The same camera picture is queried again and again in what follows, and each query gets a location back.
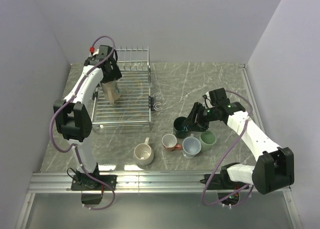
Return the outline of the dark green mug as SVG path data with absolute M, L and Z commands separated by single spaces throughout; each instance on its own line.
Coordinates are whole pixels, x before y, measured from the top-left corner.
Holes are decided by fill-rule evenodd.
M 188 131 L 186 126 L 183 126 L 183 122 L 186 120 L 186 117 L 180 116 L 177 117 L 173 122 L 173 134 L 178 139 L 185 139 L 186 137 L 191 136 L 192 132 Z

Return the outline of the beige dragon pattern mug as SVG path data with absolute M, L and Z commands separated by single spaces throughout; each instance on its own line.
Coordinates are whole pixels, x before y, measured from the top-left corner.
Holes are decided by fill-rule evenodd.
M 104 98 L 112 105 L 121 97 L 121 93 L 116 80 L 101 84 Z

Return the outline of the silver wire dish rack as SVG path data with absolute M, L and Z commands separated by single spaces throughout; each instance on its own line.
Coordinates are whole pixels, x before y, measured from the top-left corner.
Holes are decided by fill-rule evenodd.
M 150 49 L 120 47 L 118 67 L 122 78 L 117 81 L 120 98 L 111 105 L 99 85 L 93 93 L 92 127 L 96 132 L 152 126 L 152 112 L 162 109 L 162 95 L 152 91 Z

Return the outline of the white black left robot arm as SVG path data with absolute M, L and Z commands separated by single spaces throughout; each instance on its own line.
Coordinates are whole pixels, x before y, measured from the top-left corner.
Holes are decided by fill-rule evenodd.
M 100 45 L 98 50 L 90 48 L 91 55 L 85 60 L 82 74 L 63 99 L 53 105 L 54 119 L 51 127 L 56 127 L 77 160 L 73 181 L 89 190 L 101 184 L 98 163 L 95 160 L 90 142 L 92 119 L 87 111 L 88 102 L 99 84 L 116 81 L 122 77 L 117 65 L 117 51 L 108 45 Z

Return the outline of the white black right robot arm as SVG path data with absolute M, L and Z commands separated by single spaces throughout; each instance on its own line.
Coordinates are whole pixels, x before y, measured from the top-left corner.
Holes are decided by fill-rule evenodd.
M 239 102 L 215 104 L 212 108 L 196 102 L 182 127 L 190 132 L 204 132 L 213 121 L 222 121 L 236 132 L 256 161 L 254 166 L 239 162 L 223 166 L 219 174 L 223 188 L 231 189 L 240 182 L 254 185 L 265 195 L 294 183 L 293 151 L 272 141 Z

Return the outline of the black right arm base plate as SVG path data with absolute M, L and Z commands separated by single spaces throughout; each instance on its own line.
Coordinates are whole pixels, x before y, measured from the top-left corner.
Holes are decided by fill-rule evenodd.
M 208 190 L 238 190 L 246 184 L 231 181 L 227 172 L 216 173 L 208 185 Z

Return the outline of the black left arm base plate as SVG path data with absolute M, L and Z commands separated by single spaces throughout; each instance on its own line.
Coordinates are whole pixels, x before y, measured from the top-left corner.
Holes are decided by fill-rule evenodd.
M 116 175 L 94 175 L 94 177 L 113 189 L 116 188 L 117 176 Z M 72 191 L 101 191 L 103 184 L 91 179 L 86 174 L 81 173 L 79 176 L 74 175 L 70 189 Z

